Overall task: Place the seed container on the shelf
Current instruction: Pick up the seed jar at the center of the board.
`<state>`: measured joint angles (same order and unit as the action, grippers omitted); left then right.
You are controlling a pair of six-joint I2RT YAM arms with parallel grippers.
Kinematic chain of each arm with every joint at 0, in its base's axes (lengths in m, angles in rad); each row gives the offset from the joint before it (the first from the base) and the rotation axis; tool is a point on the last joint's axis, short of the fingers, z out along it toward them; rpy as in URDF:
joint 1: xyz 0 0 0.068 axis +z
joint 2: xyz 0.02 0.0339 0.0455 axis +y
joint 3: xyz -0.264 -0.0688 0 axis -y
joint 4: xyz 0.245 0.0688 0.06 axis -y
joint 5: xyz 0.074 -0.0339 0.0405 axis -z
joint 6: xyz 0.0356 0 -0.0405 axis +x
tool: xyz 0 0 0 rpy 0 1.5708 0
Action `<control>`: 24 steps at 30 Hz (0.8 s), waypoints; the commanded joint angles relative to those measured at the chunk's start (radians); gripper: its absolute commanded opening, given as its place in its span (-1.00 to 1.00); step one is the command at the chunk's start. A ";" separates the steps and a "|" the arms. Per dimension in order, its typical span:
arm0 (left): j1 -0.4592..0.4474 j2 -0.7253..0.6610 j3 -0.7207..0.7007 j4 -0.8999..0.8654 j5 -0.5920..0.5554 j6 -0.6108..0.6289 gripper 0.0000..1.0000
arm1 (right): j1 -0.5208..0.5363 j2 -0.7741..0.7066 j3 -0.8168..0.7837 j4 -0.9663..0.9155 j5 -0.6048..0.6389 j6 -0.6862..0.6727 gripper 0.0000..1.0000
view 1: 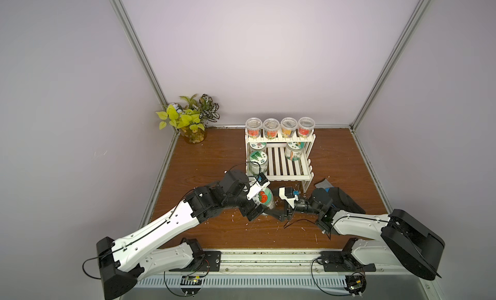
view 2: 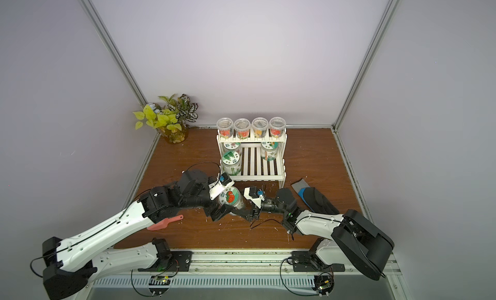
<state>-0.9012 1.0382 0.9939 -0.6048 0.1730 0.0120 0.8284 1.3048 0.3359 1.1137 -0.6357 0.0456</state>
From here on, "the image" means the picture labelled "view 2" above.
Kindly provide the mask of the jar with strawberry lid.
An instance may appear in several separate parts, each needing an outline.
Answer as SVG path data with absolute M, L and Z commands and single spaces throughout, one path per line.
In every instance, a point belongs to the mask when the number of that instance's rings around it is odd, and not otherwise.
M 218 196 L 218 202 L 221 205 L 229 205 L 231 207 L 234 207 L 236 209 L 243 209 L 244 202 L 243 202 L 243 196 L 240 194 L 239 189 L 236 187 L 232 186 L 224 190 L 219 196 Z

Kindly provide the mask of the jar with tree lid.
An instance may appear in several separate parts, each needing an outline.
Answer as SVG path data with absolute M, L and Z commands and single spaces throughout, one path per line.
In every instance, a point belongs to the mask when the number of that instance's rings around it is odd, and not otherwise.
M 230 176 L 236 176 L 241 172 L 242 159 L 238 152 L 228 151 L 222 155 L 221 158 L 224 172 Z

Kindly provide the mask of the jar with orange flower lid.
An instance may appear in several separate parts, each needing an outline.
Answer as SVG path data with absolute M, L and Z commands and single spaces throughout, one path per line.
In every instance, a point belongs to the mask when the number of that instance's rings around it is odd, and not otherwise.
M 265 161 L 273 161 L 278 155 L 278 142 L 262 142 L 260 156 Z

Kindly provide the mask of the clear seed container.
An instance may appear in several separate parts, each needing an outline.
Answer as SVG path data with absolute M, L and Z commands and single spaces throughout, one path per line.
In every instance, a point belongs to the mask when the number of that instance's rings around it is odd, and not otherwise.
M 253 119 L 251 127 L 255 138 L 264 138 L 267 134 L 269 122 L 264 117 L 257 117 Z
M 246 118 L 237 119 L 234 122 L 236 137 L 239 139 L 247 139 L 251 132 L 251 122 Z
M 282 117 L 273 117 L 269 121 L 269 133 L 271 137 L 280 138 L 285 134 L 286 121 Z

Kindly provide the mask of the clear container red seeds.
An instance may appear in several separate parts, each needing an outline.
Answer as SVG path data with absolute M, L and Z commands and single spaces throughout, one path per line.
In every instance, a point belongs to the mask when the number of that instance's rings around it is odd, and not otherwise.
M 234 122 L 228 117 L 223 117 L 218 119 L 216 123 L 218 129 L 218 135 L 224 139 L 228 139 L 233 136 Z

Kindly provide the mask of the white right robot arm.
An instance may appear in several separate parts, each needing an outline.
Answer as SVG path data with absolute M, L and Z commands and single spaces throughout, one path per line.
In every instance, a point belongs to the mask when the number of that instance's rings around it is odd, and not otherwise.
M 378 281 L 395 247 L 393 240 L 356 210 L 340 214 L 316 189 L 307 187 L 304 194 L 314 193 L 320 212 L 303 210 L 288 188 L 277 191 L 274 199 L 262 199 L 256 187 L 247 189 L 245 197 L 250 209 L 234 209 L 232 213 L 254 222 L 262 212 L 282 216 L 280 224 L 290 235 L 315 235 L 320 238 L 309 251 L 310 259 L 317 269 L 331 265 L 329 244 L 336 243 L 351 264 L 367 278 Z

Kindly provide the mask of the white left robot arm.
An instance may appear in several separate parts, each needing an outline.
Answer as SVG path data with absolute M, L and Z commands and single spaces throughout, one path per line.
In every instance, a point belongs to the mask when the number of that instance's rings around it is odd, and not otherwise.
M 104 276 L 128 270 L 177 271 L 180 267 L 164 239 L 116 250 L 121 240 L 140 230 L 164 229 L 183 217 L 181 210 L 203 208 L 216 221 L 222 217 L 216 198 L 234 181 L 222 173 L 209 177 L 188 170 L 179 181 L 147 190 L 127 208 L 106 221 L 66 239 L 52 237 L 42 244 L 43 286 L 50 299 L 65 299 Z

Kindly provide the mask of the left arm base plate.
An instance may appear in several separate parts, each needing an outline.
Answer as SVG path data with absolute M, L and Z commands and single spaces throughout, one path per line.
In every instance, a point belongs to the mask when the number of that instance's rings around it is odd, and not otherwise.
M 167 251 L 157 254 L 158 260 L 148 268 L 138 268 L 139 272 L 188 272 L 192 251 Z

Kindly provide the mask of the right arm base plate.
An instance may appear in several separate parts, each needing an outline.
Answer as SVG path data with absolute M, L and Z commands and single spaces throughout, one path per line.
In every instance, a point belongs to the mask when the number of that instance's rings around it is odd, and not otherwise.
M 292 251 L 289 264 L 294 272 L 345 272 L 344 264 L 327 265 L 310 251 Z

